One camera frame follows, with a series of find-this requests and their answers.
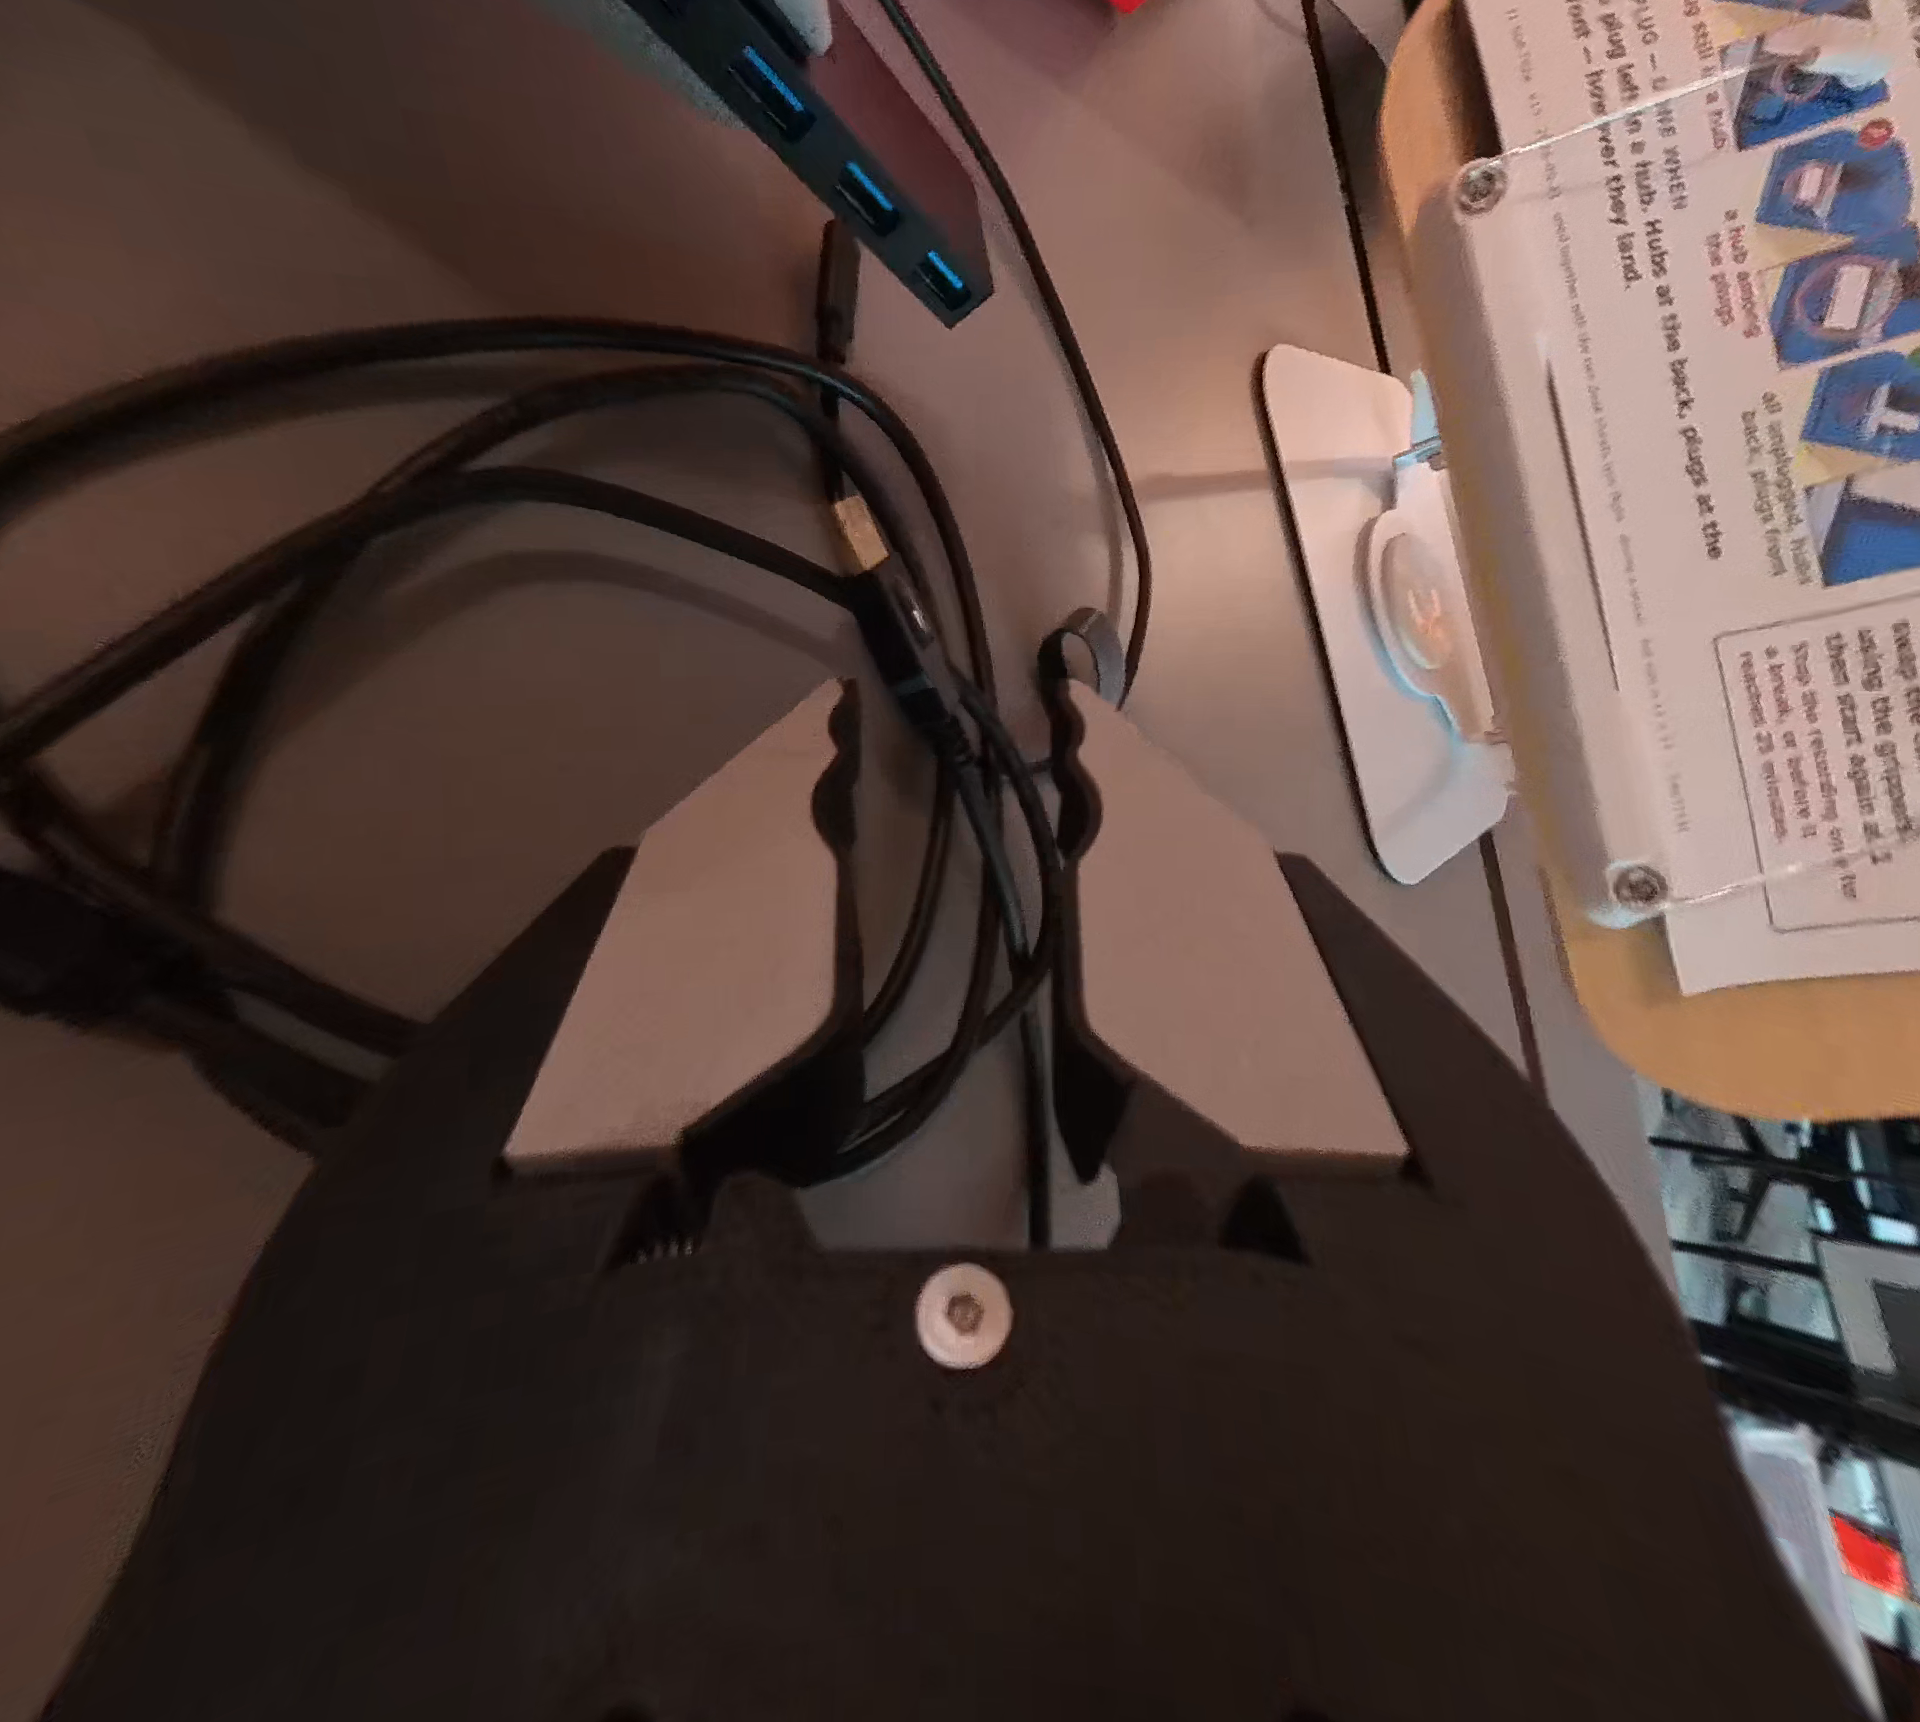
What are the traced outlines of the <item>clear acrylic sign holder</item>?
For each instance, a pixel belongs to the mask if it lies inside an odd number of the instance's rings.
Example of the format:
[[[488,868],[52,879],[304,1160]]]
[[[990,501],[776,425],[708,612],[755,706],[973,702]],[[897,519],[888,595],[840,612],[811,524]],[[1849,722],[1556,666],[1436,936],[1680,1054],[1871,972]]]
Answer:
[[[1814,408],[1916,442],[1875,336],[1904,224],[1791,249],[1716,77],[1497,74],[1458,174],[1497,435],[1551,633],[1572,892],[1681,989],[1916,966],[1916,456],[1812,480]],[[1718,146],[1716,132],[1728,140]]]

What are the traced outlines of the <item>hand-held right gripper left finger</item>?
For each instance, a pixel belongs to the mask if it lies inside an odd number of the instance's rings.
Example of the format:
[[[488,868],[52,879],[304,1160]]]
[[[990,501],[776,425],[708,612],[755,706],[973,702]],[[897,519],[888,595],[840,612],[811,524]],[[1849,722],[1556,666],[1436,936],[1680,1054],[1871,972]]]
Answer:
[[[828,680],[635,841],[506,1136],[519,1173],[677,1156],[811,1182],[865,1098],[862,715]]]

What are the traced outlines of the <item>white pad with round button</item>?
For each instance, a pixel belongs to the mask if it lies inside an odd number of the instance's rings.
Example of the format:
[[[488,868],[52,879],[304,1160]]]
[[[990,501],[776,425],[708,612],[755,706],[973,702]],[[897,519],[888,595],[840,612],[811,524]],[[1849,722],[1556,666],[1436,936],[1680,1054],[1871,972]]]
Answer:
[[[1514,791],[1432,391],[1422,371],[1295,344],[1261,356],[1258,389],[1359,822],[1409,888],[1487,835]]]

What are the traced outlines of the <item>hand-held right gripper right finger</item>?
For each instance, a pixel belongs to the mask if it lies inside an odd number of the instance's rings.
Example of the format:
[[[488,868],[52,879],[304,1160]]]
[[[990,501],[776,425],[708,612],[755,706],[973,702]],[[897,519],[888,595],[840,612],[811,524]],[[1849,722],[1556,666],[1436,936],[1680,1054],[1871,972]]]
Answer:
[[[1052,687],[1056,1128],[1107,1241],[1256,1237],[1284,1196],[1413,1182],[1280,852],[1091,683]]]

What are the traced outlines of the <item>black usb cable gold plug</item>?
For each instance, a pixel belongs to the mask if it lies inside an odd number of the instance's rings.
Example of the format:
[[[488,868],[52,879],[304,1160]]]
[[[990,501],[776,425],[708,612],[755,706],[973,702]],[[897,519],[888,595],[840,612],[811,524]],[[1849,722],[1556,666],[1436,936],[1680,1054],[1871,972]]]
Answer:
[[[628,485],[547,467],[479,467],[444,471],[367,494],[331,510],[229,566],[154,618],[125,632],[95,655],[44,683],[29,702],[4,715],[4,775],[19,773],[41,749],[89,722],[120,698],[189,654],[240,615],[315,571],[323,559],[348,557],[372,542],[453,510],[532,503],[587,510],[696,543],[744,561],[840,606],[859,630],[877,678],[899,712],[939,760],[963,803],[973,844],[991,894],[985,894],[985,929],[1003,936],[1020,923],[1022,901],[1005,862],[998,819],[990,807],[984,746],[995,773],[1020,801],[1039,881],[1039,920],[1031,941],[1008,950],[1009,985],[999,1001],[1005,1017],[1020,1016],[1052,976],[1065,921],[1065,868],[1044,799],[1020,748],[1002,723],[995,703],[942,647],[930,610],[901,575],[899,556],[864,553],[852,574],[833,574],[777,543]]]

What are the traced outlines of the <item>round wooden board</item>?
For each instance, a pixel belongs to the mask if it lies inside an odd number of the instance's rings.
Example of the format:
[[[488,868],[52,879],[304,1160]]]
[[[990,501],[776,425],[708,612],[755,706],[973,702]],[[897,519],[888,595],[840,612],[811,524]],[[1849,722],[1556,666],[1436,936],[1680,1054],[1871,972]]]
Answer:
[[[1596,1039],[1641,1079],[1764,1119],[1916,1115],[1918,976],[1849,973],[1686,997],[1643,925],[1605,927],[1572,889],[1568,758],[1553,732],[1557,669],[1541,584],[1515,505],[1484,315],[1476,304],[1462,167],[1493,122],[1460,0],[1419,0],[1388,64],[1380,163],[1404,248],[1409,307],[1436,394],[1473,627],[1532,832],[1556,966]]]

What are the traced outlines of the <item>printed instruction sheet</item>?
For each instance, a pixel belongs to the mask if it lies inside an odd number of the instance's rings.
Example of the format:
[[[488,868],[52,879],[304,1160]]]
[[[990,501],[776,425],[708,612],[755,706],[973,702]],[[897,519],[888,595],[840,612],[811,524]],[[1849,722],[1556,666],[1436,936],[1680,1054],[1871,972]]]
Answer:
[[[1581,563],[1583,901],[1686,996],[1916,973],[1916,0],[1460,0]]]

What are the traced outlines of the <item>slim black usb hub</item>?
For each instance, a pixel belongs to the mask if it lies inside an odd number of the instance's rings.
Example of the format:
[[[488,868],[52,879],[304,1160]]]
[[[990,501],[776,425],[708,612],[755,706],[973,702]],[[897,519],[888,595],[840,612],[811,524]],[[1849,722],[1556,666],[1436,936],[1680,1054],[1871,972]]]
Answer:
[[[769,0],[622,1],[943,325],[993,293],[970,176],[835,0],[826,54]]]

